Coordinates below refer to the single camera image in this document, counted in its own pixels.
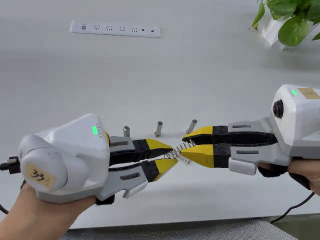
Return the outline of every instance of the potted plant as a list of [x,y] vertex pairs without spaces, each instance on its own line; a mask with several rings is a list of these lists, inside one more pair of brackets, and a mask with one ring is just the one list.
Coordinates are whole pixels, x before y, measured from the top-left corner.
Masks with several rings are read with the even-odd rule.
[[[297,46],[320,23],[320,0],[257,0],[257,3],[259,9],[252,27],[258,30],[266,5],[272,18],[262,35],[271,45],[279,41],[283,47]],[[312,40],[319,39],[320,32]]]

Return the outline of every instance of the gray gripper arm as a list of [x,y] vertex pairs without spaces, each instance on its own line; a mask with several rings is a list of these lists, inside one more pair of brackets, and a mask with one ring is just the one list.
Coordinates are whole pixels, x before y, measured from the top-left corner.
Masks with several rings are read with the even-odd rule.
[[[110,152],[134,150],[135,146],[129,137],[111,136]],[[148,180],[139,164],[127,167],[109,168],[108,177],[102,191],[96,196],[103,201],[112,195],[124,190],[124,198],[129,198],[135,193],[143,190]]]
[[[240,121],[228,125],[229,132],[262,132],[273,133],[270,118],[266,117],[258,121]],[[285,155],[279,143],[262,146],[232,146],[229,158],[230,171],[255,175],[258,163],[270,163],[288,166],[292,157]]]
[[101,192],[96,196],[100,201],[103,201],[112,195],[125,190],[124,198],[129,198],[143,190],[148,184],[148,180],[140,165],[122,170],[109,170],[107,181]]

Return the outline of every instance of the yellow fingertip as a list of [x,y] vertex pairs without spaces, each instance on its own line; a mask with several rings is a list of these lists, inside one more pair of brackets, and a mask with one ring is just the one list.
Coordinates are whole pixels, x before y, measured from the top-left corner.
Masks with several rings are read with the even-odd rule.
[[211,144],[182,149],[181,155],[207,168],[214,168],[214,148]]
[[104,135],[106,137],[108,144],[110,145],[110,138],[109,138],[109,134],[107,133],[107,131],[104,131]]
[[189,134],[183,136],[183,138],[191,138],[191,137],[194,137],[194,136],[198,136],[198,135],[212,135],[212,132],[213,132],[213,126],[204,126],[204,127],[201,127],[193,132],[190,132]]
[[174,158],[163,158],[155,160],[155,164],[158,168],[159,175],[155,178],[154,182],[165,175],[174,165],[178,163],[177,159]]
[[157,141],[155,139],[147,138],[146,143],[148,144],[150,150],[154,149],[172,149],[172,146],[164,144],[160,141]]

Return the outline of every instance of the camera lens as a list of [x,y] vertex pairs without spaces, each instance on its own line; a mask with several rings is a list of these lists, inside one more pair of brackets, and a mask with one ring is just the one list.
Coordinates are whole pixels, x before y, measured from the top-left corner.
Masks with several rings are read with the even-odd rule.
[[282,116],[284,115],[284,103],[282,102],[282,100],[278,100],[273,104],[273,115],[278,118],[281,119]]

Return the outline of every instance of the green leaf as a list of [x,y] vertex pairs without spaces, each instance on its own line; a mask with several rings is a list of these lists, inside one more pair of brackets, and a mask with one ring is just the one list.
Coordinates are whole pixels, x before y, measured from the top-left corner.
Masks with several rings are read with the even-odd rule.
[[319,40],[320,39],[320,32],[314,36],[314,38],[312,38],[312,41],[315,41],[315,40]]
[[320,0],[313,0],[309,11],[306,13],[305,19],[320,18]]
[[274,20],[291,15],[297,7],[297,0],[267,0],[266,4]]
[[296,13],[298,13],[300,10],[304,11],[305,9],[309,9],[312,1],[313,0],[296,0]]
[[316,25],[316,24],[320,23],[320,17],[314,18],[314,19],[312,19],[312,21],[313,21],[313,25]]
[[290,18],[290,15],[284,16],[283,20],[287,20],[288,18]]
[[259,10],[257,15],[255,16],[255,19],[253,20],[252,23],[252,27],[258,31],[258,22],[260,21],[260,19],[265,15],[265,5],[263,3],[263,1],[261,0],[260,5],[259,5]]
[[293,17],[282,25],[278,33],[278,39],[282,44],[294,47],[305,39],[307,33],[307,21],[301,20],[299,17]]

